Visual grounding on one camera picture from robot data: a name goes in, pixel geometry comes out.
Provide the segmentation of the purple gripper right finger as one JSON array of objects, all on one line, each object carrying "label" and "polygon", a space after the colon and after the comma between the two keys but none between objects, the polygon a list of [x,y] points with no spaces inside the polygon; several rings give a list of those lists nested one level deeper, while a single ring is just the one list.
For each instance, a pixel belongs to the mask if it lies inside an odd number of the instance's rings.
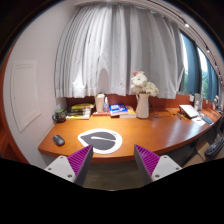
[{"label": "purple gripper right finger", "polygon": [[159,156],[137,144],[134,145],[134,157],[144,184],[181,170],[181,167],[168,155]]}]

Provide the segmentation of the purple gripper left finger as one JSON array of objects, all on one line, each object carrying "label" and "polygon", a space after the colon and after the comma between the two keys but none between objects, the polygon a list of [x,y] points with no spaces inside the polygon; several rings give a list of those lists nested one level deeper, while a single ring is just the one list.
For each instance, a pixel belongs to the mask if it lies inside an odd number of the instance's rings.
[{"label": "purple gripper left finger", "polygon": [[45,168],[54,175],[82,186],[93,156],[93,146],[88,145],[69,156],[60,155]]}]

